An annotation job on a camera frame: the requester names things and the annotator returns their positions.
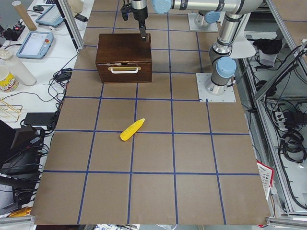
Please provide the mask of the yellow toy corn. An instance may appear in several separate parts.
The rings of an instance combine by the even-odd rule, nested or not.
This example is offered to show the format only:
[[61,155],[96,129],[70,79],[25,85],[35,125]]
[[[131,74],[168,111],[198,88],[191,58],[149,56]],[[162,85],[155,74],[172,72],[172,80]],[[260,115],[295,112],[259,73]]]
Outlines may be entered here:
[[122,141],[127,141],[130,139],[142,127],[144,122],[145,118],[135,121],[120,134],[120,139]]

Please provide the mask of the wooden drawer with white handle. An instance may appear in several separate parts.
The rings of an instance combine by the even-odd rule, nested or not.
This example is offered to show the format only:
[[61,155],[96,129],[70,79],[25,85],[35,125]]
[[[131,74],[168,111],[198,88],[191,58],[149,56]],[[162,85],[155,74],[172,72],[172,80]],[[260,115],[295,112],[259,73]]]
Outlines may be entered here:
[[149,64],[96,64],[96,68],[102,83],[152,82],[152,66]]

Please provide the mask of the dark wooden drawer box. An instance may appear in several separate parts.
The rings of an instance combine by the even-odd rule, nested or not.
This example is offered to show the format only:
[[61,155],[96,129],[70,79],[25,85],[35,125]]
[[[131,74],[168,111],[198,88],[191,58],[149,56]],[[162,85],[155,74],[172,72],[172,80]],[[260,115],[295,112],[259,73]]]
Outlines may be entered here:
[[151,35],[99,34],[95,64],[136,63],[152,66]]

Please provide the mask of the black power adapter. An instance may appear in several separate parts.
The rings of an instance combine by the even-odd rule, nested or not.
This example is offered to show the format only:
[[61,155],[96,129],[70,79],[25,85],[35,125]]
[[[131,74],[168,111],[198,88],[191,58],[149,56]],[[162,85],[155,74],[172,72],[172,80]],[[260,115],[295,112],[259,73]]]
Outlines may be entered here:
[[87,17],[85,17],[85,16],[83,16],[83,15],[81,15],[81,14],[79,14],[79,13],[75,15],[75,18],[76,18],[77,20],[81,21],[81,22],[87,22],[87,21],[88,21],[88,18],[87,18]]

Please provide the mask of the blue teach pendant rear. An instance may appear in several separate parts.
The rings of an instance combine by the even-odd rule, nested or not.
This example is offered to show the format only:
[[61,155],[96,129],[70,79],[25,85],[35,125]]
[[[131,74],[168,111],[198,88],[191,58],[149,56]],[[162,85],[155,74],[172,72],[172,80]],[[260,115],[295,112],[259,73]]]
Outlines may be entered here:
[[58,27],[63,22],[63,18],[57,6],[51,5],[35,20],[35,22],[40,25]]

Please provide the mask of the blue teach pendant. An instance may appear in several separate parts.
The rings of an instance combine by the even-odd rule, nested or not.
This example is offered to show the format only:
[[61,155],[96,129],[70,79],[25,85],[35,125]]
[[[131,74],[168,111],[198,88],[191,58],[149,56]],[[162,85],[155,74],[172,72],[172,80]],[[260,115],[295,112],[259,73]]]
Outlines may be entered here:
[[35,22],[40,25],[58,27],[63,22],[63,18],[57,6],[51,5],[35,20]]
[[53,42],[51,32],[29,32],[18,49],[18,58],[42,59],[48,52]]

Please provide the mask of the black computer mouse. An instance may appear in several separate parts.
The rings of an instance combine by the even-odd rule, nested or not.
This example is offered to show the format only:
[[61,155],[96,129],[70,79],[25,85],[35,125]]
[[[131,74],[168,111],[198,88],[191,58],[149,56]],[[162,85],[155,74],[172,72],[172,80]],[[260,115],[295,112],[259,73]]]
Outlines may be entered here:
[[35,5],[33,6],[33,11],[35,12],[43,12],[44,11],[44,7],[41,5]]

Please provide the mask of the white plastic chair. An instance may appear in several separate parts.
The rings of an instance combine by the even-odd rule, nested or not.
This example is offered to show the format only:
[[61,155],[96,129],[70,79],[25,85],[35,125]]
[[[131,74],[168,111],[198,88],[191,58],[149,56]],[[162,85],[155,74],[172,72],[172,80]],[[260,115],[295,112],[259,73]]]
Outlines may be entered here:
[[248,23],[250,13],[244,14],[243,18],[236,32],[234,42],[232,44],[232,51],[230,58],[239,59],[239,58],[249,58],[255,55],[256,50],[254,46],[246,39],[244,36],[244,31]]

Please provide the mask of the blue teach pendant front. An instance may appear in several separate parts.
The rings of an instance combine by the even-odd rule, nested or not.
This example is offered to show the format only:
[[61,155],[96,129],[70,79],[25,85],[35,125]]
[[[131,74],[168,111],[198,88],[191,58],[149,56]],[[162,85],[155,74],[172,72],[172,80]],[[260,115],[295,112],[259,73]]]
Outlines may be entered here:
[[42,59],[48,52],[53,42],[51,32],[29,32],[18,49],[18,58]]

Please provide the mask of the cardboard tube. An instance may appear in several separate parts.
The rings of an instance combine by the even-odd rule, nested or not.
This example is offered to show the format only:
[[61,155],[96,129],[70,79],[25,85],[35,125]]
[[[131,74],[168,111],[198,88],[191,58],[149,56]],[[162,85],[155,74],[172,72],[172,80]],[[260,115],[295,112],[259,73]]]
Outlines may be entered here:
[[12,6],[16,10],[16,12],[20,15],[21,19],[23,20],[23,22],[25,23],[29,31],[36,31],[37,27],[32,21],[32,19],[30,18],[29,14],[27,13],[21,1],[20,0],[13,1]]

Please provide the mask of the white frosted bottle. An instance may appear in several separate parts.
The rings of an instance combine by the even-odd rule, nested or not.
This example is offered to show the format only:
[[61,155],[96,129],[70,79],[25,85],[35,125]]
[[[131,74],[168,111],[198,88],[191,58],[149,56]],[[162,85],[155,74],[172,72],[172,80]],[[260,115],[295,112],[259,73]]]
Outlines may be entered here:
[[9,68],[11,73],[17,77],[26,86],[33,86],[37,80],[23,62],[14,55],[11,51],[6,49],[0,50],[0,58],[4,61],[4,64]]

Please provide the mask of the black flat box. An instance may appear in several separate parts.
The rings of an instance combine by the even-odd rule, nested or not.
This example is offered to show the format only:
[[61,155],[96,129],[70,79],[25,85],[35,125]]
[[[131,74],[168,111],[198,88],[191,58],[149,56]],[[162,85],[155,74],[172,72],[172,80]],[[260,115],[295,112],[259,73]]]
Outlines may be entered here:
[[55,114],[54,112],[27,113],[24,119],[24,125],[46,126],[48,123],[52,121],[54,114]]

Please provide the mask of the yellow popcorn cup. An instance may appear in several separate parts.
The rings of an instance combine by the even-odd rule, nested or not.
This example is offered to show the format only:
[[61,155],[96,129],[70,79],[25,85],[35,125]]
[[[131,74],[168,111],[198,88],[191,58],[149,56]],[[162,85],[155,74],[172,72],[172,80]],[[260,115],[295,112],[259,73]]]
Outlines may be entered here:
[[3,92],[12,92],[19,86],[19,81],[11,74],[8,67],[0,66],[0,90]]

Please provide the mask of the white plastic basket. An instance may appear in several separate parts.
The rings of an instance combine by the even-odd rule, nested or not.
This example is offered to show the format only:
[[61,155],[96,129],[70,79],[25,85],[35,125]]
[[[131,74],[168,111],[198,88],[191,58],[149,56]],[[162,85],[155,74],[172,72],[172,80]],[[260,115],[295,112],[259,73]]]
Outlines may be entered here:
[[259,169],[259,174],[262,181],[266,200],[268,200],[270,189],[272,188],[274,170],[260,161],[257,161],[257,166]]

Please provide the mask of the aluminium frame post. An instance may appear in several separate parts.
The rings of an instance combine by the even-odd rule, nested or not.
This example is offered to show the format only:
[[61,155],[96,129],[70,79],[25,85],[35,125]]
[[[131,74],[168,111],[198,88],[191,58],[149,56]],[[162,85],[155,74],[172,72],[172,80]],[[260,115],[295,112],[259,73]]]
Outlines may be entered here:
[[56,6],[63,18],[63,21],[67,27],[71,40],[77,50],[82,50],[84,47],[84,42],[82,40],[81,34],[75,22],[75,18],[71,12],[69,3],[67,0],[57,0]]

